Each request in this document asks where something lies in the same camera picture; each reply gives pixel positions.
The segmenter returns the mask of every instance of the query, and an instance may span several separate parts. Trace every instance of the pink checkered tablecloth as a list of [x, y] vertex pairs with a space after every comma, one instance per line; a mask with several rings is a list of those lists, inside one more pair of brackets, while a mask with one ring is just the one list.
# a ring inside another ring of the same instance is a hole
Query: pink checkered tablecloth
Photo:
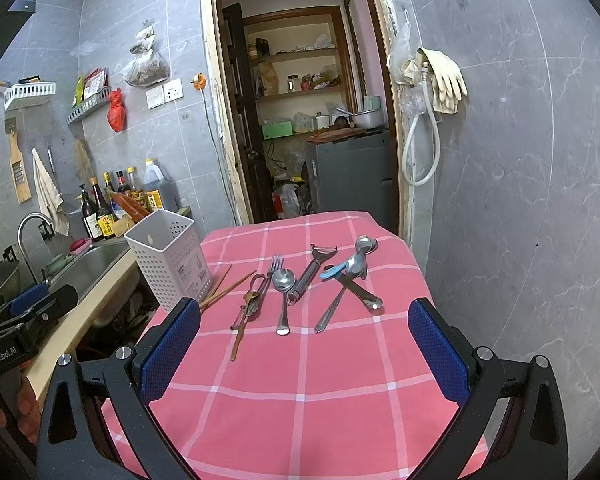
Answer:
[[[347, 291], [327, 329], [315, 334], [340, 290], [337, 281], [316, 278], [289, 307], [291, 334], [280, 337], [282, 297], [270, 287], [231, 362], [235, 333], [229, 327], [249, 280], [203, 314], [167, 392], [151, 403], [203, 479], [407, 478], [442, 434], [457, 405], [442, 396], [409, 332], [409, 304], [430, 294], [400, 238], [367, 213], [338, 212], [215, 231], [202, 247], [214, 275], [233, 264], [227, 286], [250, 270], [266, 273], [275, 253], [300, 276], [311, 243], [337, 246], [329, 261], [337, 264], [361, 234], [379, 242], [367, 257], [367, 279], [357, 281], [382, 298], [381, 315]], [[151, 325], [165, 316], [159, 310]], [[125, 465], [142, 474], [109, 403], [103, 412]], [[485, 456], [482, 442], [465, 473]]]

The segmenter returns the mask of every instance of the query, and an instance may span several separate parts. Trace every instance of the stainless steel sink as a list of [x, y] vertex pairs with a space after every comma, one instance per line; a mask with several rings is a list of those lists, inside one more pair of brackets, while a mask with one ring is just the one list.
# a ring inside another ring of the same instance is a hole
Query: stainless steel sink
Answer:
[[[93, 244], [51, 280], [49, 291], [54, 292], [63, 285], [72, 285], [78, 292], [78, 302], [82, 301], [128, 250], [129, 244], [124, 238], [104, 240]], [[131, 297], [139, 281], [140, 270], [136, 267], [126, 280], [121, 280], [116, 284], [118, 286], [116, 294], [102, 308], [100, 315], [93, 323], [94, 327], [103, 327], [113, 320]]]
[[126, 240], [105, 240], [79, 254], [51, 280], [50, 292], [63, 285], [73, 285], [82, 301], [107, 271], [129, 250]]

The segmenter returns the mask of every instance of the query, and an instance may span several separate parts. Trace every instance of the cutting board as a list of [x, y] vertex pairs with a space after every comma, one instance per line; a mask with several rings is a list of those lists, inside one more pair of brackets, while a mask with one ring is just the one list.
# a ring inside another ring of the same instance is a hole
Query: cutting board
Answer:
[[324, 144], [325, 142], [333, 142], [334, 140], [347, 139], [364, 133], [364, 128], [341, 128], [339, 130], [327, 130], [317, 137], [311, 137], [307, 140], [311, 144]]
[[11, 179], [13, 180], [13, 188], [16, 192], [16, 199], [18, 200], [18, 203], [21, 204], [31, 198], [31, 191], [29, 189], [29, 181], [27, 180], [27, 172], [24, 169], [22, 152], [18, 148], [16, 119], [6, 119], [4, 121], [4, 129], [9, 137], [9, 146], [11, 149], [9, 165]]

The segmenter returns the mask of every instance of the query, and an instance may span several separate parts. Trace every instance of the power cord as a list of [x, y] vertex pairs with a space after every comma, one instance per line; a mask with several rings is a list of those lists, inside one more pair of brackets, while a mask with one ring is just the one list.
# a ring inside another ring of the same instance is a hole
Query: power cord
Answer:
[[285, 170], [286, 171], [286, 166], [284, 166], [284, 161], [283, 160], [276, 160], [275, 158], [273, 158], [273, 151], [276, 149], [275, 148], [276, 143], [273, 142], [273, 140], [271, 141], [268, 149], [267, 149], [267, 158], [273, 162], [277, 167], [279, 167], [281, 170]]
[[231, 209], [232, 216], [234, 217], [234, 222], [236, 225], [240, 225], [240, 221], [238, 220], [238, 217], [237, 217], [237, 214], [235, 211], [235, 207], [234, 207], [234, 200], [231, 199], [231, 193], [229, 192], [227, 183], [224, 179], [224, 173], [222, 172], [222, 160], [220, 157], [220, 152], [218, 150], [218, 145], [216, 144], [216, 139], [214, 138], [214, 130], [213, 130], [213, 127], [211, 126], [211, 120], [209, 120], [209, 113], [206, 110], [206, 96], [205, 96], [206, 79], [205, 79], [204, 75], [202, 75], [200, 73], [191, 81], [191, 83], [193, 84], [193, 88], [195, 88], [196, 90], [200, 90], [200, 93], [202, 94], [202, 102], [205, 107], [206, 126], [208, 126], [208, 128], [209, 128], [209, 136], [211, 136], [211, 142], [213, 143], [214, 150], [216, 152], [216, 160], [218, 161], [218, 170], [220, 172], [220, 180], [222, 181], [222, 189], [224, 190], [224, 195], [226, 196], [227, 202], [229, 203], [229, 208]]

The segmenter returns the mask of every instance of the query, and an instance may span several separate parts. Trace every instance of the human hand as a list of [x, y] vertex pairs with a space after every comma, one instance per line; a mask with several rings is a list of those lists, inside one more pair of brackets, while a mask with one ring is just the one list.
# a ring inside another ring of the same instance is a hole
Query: human hand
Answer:
[[[18, 420], [18, 429], [30, 443], [35, 445], [38, 443], [38, 433], [40, 432], [40, 406], [29, 380], [23, 374], [20, 375], [20, 378], [22, 385], [16, 396], [16, 406], [21, 414]], [[4, 428], [6, 425], [7, 417], [0, 409], [0, 428]]]

